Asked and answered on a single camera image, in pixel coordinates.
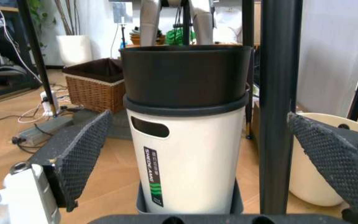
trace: green stripe logo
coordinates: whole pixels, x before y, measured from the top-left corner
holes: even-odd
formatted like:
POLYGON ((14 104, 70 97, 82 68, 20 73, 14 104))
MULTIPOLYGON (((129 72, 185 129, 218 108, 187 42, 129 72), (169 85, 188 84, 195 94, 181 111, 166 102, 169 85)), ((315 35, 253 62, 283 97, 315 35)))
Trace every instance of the green stripe logo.
POLYGON ((150 183, 150 191, 152 195, 161 195, 161 184, 160 183, 150 183))

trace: power strip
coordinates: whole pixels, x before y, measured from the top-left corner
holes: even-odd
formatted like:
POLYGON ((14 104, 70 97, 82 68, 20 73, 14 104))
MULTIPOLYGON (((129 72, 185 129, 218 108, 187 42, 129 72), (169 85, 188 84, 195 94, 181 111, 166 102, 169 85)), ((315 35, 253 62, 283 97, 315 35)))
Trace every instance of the power strip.
MULTIPOLYGON (((54 134, 59 129, 73 124, 74 122, 72 118, 62 116, 40 124, 38 127, 46 133, 54 134)), ((22 146, 37 146, 38 144, 48 140, 50 136, 42 133, 37 128, 32 127, 23 132, 20 132, 19 138, 26 140, 25 142, 21 143, 22 146)))

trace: black textured gripper pad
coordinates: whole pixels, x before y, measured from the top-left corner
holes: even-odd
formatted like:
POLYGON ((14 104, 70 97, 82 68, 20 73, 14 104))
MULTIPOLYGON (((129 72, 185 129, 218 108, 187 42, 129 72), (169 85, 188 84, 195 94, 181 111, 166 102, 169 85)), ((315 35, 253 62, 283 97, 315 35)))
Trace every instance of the black textured gripper pad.
POLYGON ((42 165, 59 207, 72 211, 103 147, 111 121, 105 111, 59 130, 28 161, 42 165))
POLYGON ((294 113, 288 125, 319 173, 358 215, 358 132, 294 113))

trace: black trash can lid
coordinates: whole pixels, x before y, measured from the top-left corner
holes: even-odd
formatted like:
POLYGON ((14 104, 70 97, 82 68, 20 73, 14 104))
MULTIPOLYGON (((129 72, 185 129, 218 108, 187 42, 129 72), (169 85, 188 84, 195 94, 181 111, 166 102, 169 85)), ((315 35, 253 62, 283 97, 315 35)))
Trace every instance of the black trash can lid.
POLYGON ((124 106, 134 112, 144 113, 149 115, 167 116, 167 117, 200 117, 209 116, 231 112, 244 107, 248 103, 248 92, 236 101, 203 107, 186 107, 186 108, 169 108, 169 107, 154 107, 134 103, 126 94, 124 95, 124 106))

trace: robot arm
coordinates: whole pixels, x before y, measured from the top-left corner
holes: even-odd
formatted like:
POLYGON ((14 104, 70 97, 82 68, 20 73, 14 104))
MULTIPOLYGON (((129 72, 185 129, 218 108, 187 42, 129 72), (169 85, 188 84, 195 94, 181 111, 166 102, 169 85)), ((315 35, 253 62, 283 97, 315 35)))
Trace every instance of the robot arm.
MULTIPOLYGON (((212 44, 213 17, 211 0, 189 0, 197 43, 212 44)), ((169 6, 178 7, 181 0, 168 0, 169 6)), ((142 0, 140 9, 140 46, 153 46, 156 41, 161 0, 142 0)))
POLYGON ((213 17, 209 0, 189 0, 190 15, 198 45, 210 45, 213 39, 213 17))
POLYGON ((140 46, 156 42, 161 0, 142 0, 140 8, 140 46))

